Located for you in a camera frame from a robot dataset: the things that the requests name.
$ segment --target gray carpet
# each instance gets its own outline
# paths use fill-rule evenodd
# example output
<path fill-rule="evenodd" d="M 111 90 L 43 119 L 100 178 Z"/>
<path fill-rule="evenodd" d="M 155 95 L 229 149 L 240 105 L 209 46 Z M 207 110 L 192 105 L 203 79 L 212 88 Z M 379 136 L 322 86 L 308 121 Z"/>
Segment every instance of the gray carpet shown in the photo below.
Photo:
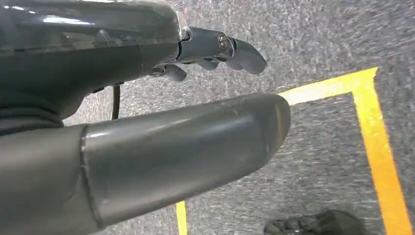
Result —
<path fill-rule="evenodd" d="M 415 4 L 411 0 L 183 0 L 192 26 L 252 43 L 269 61 L 259 76 L 220 66 L 185 67 L 189 79 L 142 78 L 122 86 L 122 117 L 289 88 L 379 66 L 376 88 L 415 222 Z M 87 97 L 67 124 L 110 117 L 110 89 Z M 261 234 L 272 218 L 341 209 L 384 234 L 349 94 L 292 107 L 291 132 L 260 171 L 187 200 L 191 235 Z M 100 235 L 178 234 L 174 206 Z"/>

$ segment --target black shoe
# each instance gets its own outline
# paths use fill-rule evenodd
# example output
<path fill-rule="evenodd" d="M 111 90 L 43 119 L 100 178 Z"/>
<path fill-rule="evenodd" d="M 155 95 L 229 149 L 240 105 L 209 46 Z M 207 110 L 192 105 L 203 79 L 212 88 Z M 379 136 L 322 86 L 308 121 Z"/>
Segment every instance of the black shoe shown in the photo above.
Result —
<path fill-rule="evenodd" d="M 265 235 L 363 235 L 359 220 L 342 211 L 270 221 Z"/>

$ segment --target wire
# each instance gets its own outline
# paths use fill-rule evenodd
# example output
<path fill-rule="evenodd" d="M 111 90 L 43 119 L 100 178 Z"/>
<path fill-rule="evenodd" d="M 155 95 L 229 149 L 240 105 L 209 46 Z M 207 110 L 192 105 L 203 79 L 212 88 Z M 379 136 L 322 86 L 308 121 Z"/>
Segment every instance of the wire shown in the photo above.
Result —
<path fill-rule="evenodd" d="M 113 114 L 111 120 L 118 119 L 120 94 L 119 85 L 113 86 Z"/>

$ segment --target yellow line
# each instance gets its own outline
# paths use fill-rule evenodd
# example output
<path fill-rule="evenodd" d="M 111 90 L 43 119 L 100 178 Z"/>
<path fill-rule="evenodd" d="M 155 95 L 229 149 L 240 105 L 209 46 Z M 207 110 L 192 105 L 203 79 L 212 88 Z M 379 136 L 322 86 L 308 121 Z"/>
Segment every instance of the yellow line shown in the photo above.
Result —
<path fill-rule="evenodd" d="M 176 203 L 176 217 L 179 235 L 187 235 L 186 204 L 184 201 Z"/>
<path fill-rule="evenodd" d="M 331 78 L 282 92 L 290 105 L 352 92 L 387 234 L 412 234 L 379 100 L 377 68 Z"/>
<path fill-rule="evenodd" d="M 373 80 L 365 80 L 353 97 L 386 232 L 410 235 L 412 226 Z"/>
<path fill-rule="evenodd" d="M 360 86 L 361 81 L 373 78 L 377 68 L 354 72 L 344 76 L 330 78 L 279 93 L 290 105 L 306 103 L 330 96 L 352 92 Z"/>

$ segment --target robotic hand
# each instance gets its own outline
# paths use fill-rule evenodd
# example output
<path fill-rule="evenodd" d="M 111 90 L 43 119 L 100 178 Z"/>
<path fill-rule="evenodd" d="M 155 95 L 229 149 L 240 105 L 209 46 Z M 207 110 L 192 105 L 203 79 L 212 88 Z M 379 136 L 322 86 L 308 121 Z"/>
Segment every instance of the robotic hand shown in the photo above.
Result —
<path fill-rule="evenodd" d="M 184 27 L 154 1 L 0 0 L 0 234 L 92 233 L 261 168 L 290 124 L 275 94 L 62 123 L 106 86 L 221 62 L 266 66 L 248 43 Z"/>
<path fill-rule="evenodd" d="M 226 36 L 222 32 L 202 28 L 186 28 L 180 42 L 180 53 L 175 63 L 196 63 L 206 70 L 214 70 L 225 62 L 234 70 L 246 70 L 252 74 L 264 71 L 267 62 L 250 44 Z M 151 76 L 167 74 L 175 81 L 183 81 L 186 72 L 174 64 L 156 67 Z"/>

